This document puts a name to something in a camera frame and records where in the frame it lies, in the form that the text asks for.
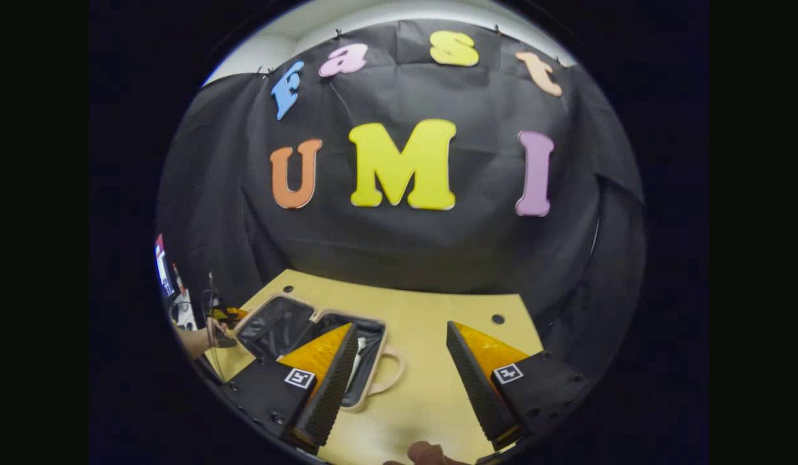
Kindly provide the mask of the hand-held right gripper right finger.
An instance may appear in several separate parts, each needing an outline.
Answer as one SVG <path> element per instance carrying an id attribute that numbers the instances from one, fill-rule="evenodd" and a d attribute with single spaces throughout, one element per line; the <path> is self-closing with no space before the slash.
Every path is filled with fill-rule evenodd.
<path id="1" fill-rule="evenodd" d="M 497 452 L 549 435 L 590 391 L 590 380 L 551 351 L 527 355 L 449 321 L 446 346 L 478 423 Z"/>

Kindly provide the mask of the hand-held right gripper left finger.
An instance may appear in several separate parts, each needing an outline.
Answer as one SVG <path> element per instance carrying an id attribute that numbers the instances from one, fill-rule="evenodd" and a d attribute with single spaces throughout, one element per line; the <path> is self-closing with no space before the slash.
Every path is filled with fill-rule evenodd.
<path id="1" fill-rule="evenodd" d="M 357 325 L 344 324 L 278 361 L 251 363 L 221 391 L 267 436 L 315 454 L 327 444 L 357 353 Z"/>

